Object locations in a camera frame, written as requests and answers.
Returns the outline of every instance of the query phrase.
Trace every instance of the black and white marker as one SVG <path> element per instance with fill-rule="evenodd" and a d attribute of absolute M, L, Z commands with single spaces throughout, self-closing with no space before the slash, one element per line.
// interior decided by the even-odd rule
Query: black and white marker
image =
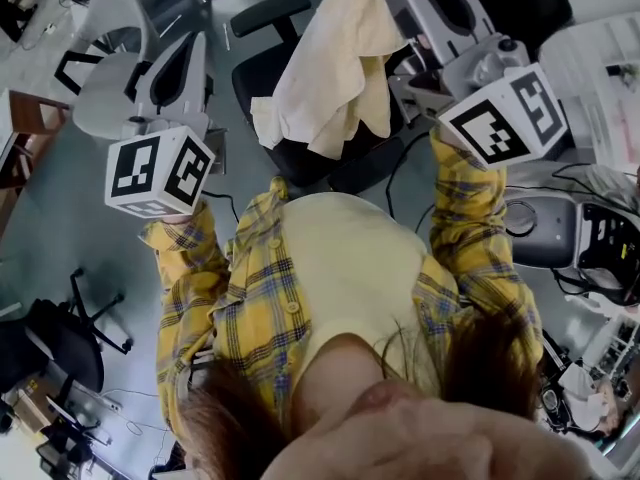
<path fill-rule="evenodd" d="M 213 159 L 188 126 L 116 142 L 107 159 L 105 203 L 145 219 L 191 215 Z"/>
<path fill-rule="evenodd" d="M 487 167 L 541 158 L 567 131 L 537 63 L 479 89 L 439 120 Z"/>

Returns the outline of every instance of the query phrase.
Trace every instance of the cream towel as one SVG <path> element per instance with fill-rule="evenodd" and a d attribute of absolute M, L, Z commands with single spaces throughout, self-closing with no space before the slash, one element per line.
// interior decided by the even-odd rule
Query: cream towel
<path fill-rule="evenodd" d="M 260 144 L 286 138 L 339 159 L 360 120 L 388 137 L 384 63 L 405 45 L 385 0 L 323 0 L 273 97 L 251 101 Z"/>

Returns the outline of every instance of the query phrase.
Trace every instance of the concrete floor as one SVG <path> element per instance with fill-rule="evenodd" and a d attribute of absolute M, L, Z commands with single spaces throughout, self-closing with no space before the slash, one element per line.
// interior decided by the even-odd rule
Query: concrete floor
<path fill-rule="evenodd" d="M 223 23 L 237 12 L 260 0 L 214 0 L 211 25 L 212 63 L 217 73 L 216 94 L 209 106 L 217 124 L 228 128 L 227 175 L 212 176 L 206 189 L 231 194 L 238 211 L 249 200 L 268 188 L 276 168 L 259 146 L 244 121 L 231 85 L 231 71 L 242 60 L 274 45 L 274 30 L 261 30 L 245 38 L 232 35 L 226 50 Z M 312 0 L 314 7 L 320 0 Z M 52 19 L 56 31 L 45 35 L 29 52 L 14 51 L 2 61 L 0 88 L 11 86 L 43 96 L 71 101 L 71 95 L 52 79 L 57 62 L 70 42 L 73 28 L 70 13 L 58 0 L 43 0 L 36 21 L 27 31 L 27 46 Z M 312 16 L 307 11 L 296 16 L 298 30 Z M 6 55 L 0 50 L 0 59 Z M 403 130 L 408 142 L 417 133 Z M 6 234 L 0 244 L 0 280 L 2 297 L 10 297 L 29 307 L 36 298 L 62 301 L 70 296 L 69 274 L 78 266 L 87 272 L 81 285 L 90 307 L 98 308 L 116 291 L 124 291 L 126 300 L 113 313 L 114 322 L 135 341 L 125 357 L 105 349 L 104 390 L 126 389 L 153 394 L 155 385 L 156 328 L 160 318 L 161 289 L 153 255 L 136 238 L 140 220 L 104 206 L 103 172 L 106 141 L 87 136 L 72 124 L 60 133 L 43 165 L 34 173 L 20 198 Z M 413 229 L 424 209 L 433 202 L 435 162 L 428 141 L 419 143 L 402 166 L 393 186 L 393 201 L 398 222 Z M 386 181 L 361 194 L 386 209 Z M 211 208 L 222 243 L 235 232 L 235 221 L 225 200 L 214 200 Z M 428 219 L 420 231 L 427 240 Z M 543 323 L 551 334 L 579 355 L 589 336 L 602 325 L 602 319 L 564 301 L 561 292 L 545 271 L 522 269 L 525 280 L 536 294 Z M 168 458 L 172 438 L 165 433 L 160 406 L 153 397 L 114 392 L 111 398 L 122 404 L 115 415 L 80 393 L 75 395 L 102 420 L 113 439 L 109 447 L 96 452 L 106 462 L 131 479 L 144 479 L 155 461 Z M 141 426 L 143 434 L 134 435 L 127 419 L 150 425 Z"/>

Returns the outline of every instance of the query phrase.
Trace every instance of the shirt button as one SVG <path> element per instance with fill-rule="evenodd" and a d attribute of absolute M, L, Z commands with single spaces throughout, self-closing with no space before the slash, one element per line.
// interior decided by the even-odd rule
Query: shirt button
<path fill-rule="evenodd" d="M 290 315 L 293 315 L 298 311 L 300 311 L 300 304 L 298 304 L 297 302 L 289 302 L 287 304 L 287 313 L 289 313 Z"/>

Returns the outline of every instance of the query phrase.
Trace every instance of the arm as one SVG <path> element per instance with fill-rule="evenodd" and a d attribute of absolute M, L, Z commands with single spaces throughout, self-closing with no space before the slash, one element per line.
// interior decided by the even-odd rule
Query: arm
<path fill-rule="evenodd" d="M 484 312 L 522 319 L 535 360 L 542 357 L 540 317 L 533 294 L 513 266 L 502 220 L 506 171 L 487 170 L 468 151 L 432 133 L 439 164 L 431 247 L 460 294 Z M 454 143 L 446 130 L 442 139 Z"/>
<path fill-rule="evenodd" d="M 229 264 L 218 247 L 213 216 L 203 202 L 188 221 L 153 222 L 141 238 L 155 250 L 165 290 L 156 373 L 165 420 L 175 431 L 178 366 L 210 336 L 211 308 L 227 290 Z"/>

